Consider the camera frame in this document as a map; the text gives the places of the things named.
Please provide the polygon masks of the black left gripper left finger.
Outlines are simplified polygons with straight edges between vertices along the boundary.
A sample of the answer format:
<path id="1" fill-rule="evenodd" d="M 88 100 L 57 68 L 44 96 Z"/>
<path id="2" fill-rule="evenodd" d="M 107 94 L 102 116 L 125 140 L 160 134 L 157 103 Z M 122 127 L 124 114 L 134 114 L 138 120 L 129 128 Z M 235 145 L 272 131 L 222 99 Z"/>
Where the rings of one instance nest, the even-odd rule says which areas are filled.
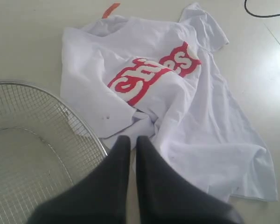
<path id="1" fill-rule="evenodd" d="M 119 136 L 106 158 L 78 184 L 39 205 L 29 224 L 124 224 L 130 139 Z"/>

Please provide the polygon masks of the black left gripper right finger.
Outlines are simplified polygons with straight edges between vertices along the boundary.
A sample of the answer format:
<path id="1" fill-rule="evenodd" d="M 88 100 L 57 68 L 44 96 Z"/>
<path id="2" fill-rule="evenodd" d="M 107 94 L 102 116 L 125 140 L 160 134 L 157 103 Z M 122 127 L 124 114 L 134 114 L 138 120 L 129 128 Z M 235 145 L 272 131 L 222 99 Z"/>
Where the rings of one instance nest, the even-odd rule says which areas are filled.
<path id="1" fill-rule="evenodd" d="M 143 224 L 242 224 L 225 203 L 175 172 L 146 136 L 137 138 L 136 183 Z"/>

